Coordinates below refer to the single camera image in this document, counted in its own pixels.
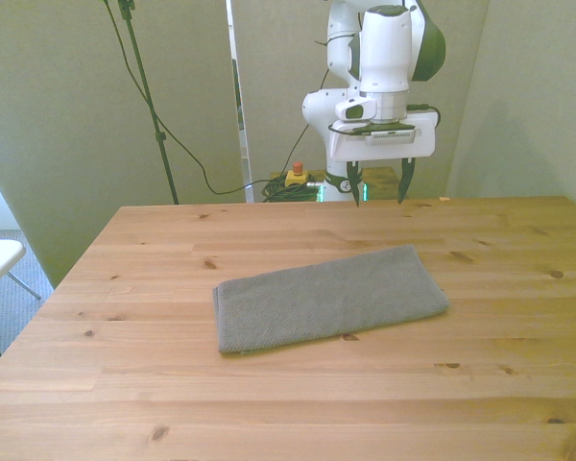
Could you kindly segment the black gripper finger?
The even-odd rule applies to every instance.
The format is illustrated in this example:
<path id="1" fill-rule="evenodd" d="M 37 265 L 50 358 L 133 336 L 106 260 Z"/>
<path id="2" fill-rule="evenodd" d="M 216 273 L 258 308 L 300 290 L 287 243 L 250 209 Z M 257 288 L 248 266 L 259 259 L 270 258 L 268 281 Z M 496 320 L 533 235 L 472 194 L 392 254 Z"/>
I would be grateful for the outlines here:
<path id="1" fill-rule="evenodd" d="M 362 171 L 358 161 L 351 161 L 346 164 L 347 179 L 350 186 L 350 192 L 357 206 L 360 206 L 361 192 L 360 183 L 362 182 Z"/>
<path id="2" fill-rule="evenodd" d="M 401 178 L 397 188 L 397 202 L 401 204 L 409 190 L 414 177 L 416 160 L 414 158 L 403 158 L 401 160 Z"/>

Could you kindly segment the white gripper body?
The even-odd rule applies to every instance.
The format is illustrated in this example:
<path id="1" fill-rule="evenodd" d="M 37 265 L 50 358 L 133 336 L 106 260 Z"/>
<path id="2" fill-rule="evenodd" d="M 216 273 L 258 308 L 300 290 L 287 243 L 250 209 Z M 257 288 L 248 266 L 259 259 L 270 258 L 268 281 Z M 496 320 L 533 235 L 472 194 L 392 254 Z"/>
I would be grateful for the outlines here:
<path id="1" fill-rule="evenodd" d="M 327 154 L 334 161 L 429 157 L 435 150 L 436 124 L 435 111 L 410 113 L 382 128 L 336 121 L 329 127 Z"/>

